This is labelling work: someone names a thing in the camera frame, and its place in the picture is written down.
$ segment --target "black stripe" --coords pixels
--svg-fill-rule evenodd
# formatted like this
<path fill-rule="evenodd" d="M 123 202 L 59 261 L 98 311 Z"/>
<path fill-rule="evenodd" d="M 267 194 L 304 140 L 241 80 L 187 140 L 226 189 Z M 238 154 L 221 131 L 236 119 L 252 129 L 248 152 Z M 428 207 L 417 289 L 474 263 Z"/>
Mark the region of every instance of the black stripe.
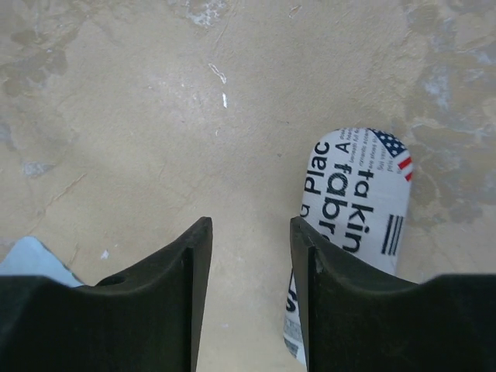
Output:
<path fill-rule="evenodd" d="M 396 255 L 396 248 L 398 247 L 398 243 L 400 241 L 400 235 L 401 235 L 401 228 L 403 227 L 403 220 L 405 218 L 403 217 L 400 217 L 401 221 L 400 221 L 400 226 L 398 227 L 398 237 L 396 238 L 396 244 L 394 245 L 394 249 L 393 249 L 393 256 Z"/>
<path fill-rule="evenodd" d="M 389 246 L 389 252 L 387 253 L 389 256 L 391 255 L 391 252 L 393 251 L 393 244 L 394 240 L 396 239 L 396 232 L 398 228 L 398 220 L 400 219 L 399 216 L 396 216 L 396 222 L 394 223 L 394 230 L 393 230 L 393 238 L 391 239 L 391 245 Z"/>
<path fill-rule="evenodd" d="M 391 225 L 393 223 L 393 215 L 389 215 L 389 222 L 387 224 L 386 236 L 384 237 L 384 242 L 382 243 L 382 254 L 386 254 L 386 247 L 388 246 L 389 233 L 391 232 Z"/>

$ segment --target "floor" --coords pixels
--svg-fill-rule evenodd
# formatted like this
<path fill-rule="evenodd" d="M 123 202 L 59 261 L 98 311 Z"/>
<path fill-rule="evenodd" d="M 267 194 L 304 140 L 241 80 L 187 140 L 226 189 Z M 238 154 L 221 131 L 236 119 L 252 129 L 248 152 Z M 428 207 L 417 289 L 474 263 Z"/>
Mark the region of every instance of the floor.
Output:
<path fill-rule="evenodd" d="M 412 153 L 399 276 L 496 271 L 494 0 L 5 0 L 0 84 L 0 255 L 94 284 L 213 218 L 200 371 L 303 370 L 288 225 L 334 129 Z"/>

